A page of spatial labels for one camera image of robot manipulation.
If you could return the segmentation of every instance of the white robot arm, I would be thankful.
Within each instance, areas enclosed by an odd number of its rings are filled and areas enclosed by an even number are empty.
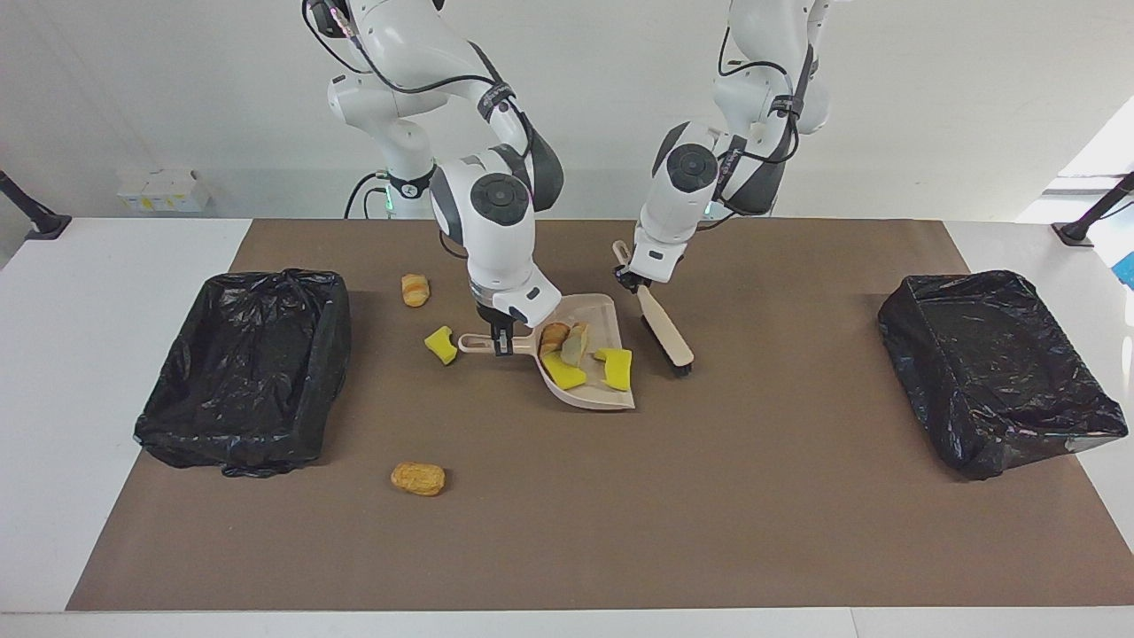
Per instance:
[[[536,211],[562,189],[562,167],[518,107],[516,94],[475,44],[439,15],[443,0],[306,0],[320,32],[345,36],[361,69],[331,80],[331,109],[365,130],[388,162],[396,214],[432,212],[442,232],[468,252],[477,309],[498,355],[511,355],[513,325],[534,327],[560,291],[532,258]],[[500,144],[435,163],[429,137],[406,117],[446,104],[476,105]]]
[[[733,0],[713,92],[728,131],[686,122],[666,136],[633,258],[618,271],[626,287],[670,279],[710,202],[741,215],[771,211],[798,136],[827,121],[826,88],[809,88],[818,79],[815,49],[830,2]],[[723,68],[729,33],[755,61]]]

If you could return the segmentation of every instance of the white wall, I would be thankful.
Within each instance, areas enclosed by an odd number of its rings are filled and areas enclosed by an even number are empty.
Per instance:
[[[555,214],[633,216],[665,131],[721,122],[710,87],[727,8],[450,0],[445,16],[562,158]],[[835,113],[793,160],[781,214],[1014,219],[1134,94],[1128,0],[831,9]],[[0,165],[73,214],[125,214],[119,170],[194,168],[212,214],[336,215],[381,165],[325,108],[338,73],[295,1],[3,0]],[[421,118],[439,155],[491,142],[463,107]]]

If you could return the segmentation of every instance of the beige dustpan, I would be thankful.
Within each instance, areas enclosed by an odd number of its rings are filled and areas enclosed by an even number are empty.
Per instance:
[[[582,365],[583,372],[586,373],[586,384],[569,391],[559,390],[540,363],[540,335],[543,334],[544,326],[557,322],[568,326],[578,322],[591,325],[590,346]],[[496,355],[492,338],[484,335],[462,335],[457,340],[457,348],[471,355]],[[551,394],[564,403],[583,410],[633,410],[633,393],[616,391],[603,383],[604,364],[592,357],[603,348],[621,349],[623,340],[618,334],[618,313],[615,311],[613,299],[599,294],[565,296],[559,307],[536,326],[531,335],[513,339],[515,354],[535,359],[535,367],[540,371],[543,383],[548,385]]]

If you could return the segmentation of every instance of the sponge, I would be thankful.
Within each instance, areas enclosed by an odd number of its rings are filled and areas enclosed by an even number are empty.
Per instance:
[[[441,364],[448,366],[457,359],[457,348],[452,346],[452,329],[448,326],[441,326],[438,332],[433,333],[425,340],[425,348],[433,351],[433,355],[441,360]]]
[[[564,364],[558,352],[549,352],[541,357],[540,361],[543,361],[543,368],[559,390],[568,391],[586,383],[586,373]]]
[[[594,354],[594,358],[607,363],[604,382],[608,386],[621,392],[631,391],[631,363],[634,360],[634,354],[628,350],[603,348]]]

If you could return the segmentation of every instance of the black stand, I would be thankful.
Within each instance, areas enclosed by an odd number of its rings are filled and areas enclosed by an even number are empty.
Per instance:
[[[1099,199],[1099,203],[1091,206],[1091,210],[1086,211],[1078,221],[1073,221],[1070,223],[1052,223],[1051,227],[1056,229],[1056,235],[1063,239],[1063,243],[1068,246],[1075,247],[1094,247],[1094,244],[1086,238],[1086,231],[1091,229],[1091,226],[1107,215],[1108,212],[1114,210],[1118,202],[1131,195],[1134,190],[1134,172],[1131,172],[1123,180],[1118,182],[1109,193]]]
[[[56,214],[48,206],[33,199],[2,170],[0,170],[0,192],[7,195],[11,203],[16,204],[16,207],[24,211],[24,214],[35,224],[35,230],[31,230],[26,235],[27,239],[54,239],[70,223],[69,214]]]

